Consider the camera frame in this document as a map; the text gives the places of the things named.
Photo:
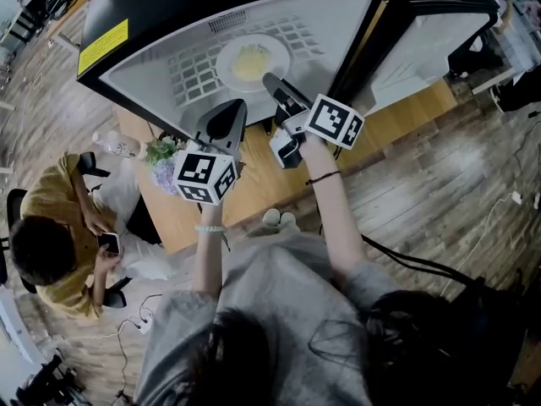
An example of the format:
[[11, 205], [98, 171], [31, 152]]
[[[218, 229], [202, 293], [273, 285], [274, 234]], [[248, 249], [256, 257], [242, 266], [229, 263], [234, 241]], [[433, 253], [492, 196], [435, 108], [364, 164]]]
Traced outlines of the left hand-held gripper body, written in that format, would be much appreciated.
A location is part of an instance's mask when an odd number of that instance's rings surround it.
[[189, 140], [177, 156], [173, 183], [178, 193], [195, 203], [219, 206], [242, 170], [238, 147]]

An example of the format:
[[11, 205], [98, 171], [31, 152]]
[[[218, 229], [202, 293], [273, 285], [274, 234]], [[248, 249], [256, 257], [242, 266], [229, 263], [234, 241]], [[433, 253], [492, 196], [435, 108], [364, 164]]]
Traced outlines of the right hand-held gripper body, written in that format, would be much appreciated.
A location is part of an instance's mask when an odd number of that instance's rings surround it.
[[319, 94], [309, 107], [289, 96], [278, 103], [270, 148], [279, 166], [291, 169], [301, 163], [299, 149], [310, 135], [339, 149], [351, 150], [363, 125], [364, 118], [354, 109], [328, 96]]

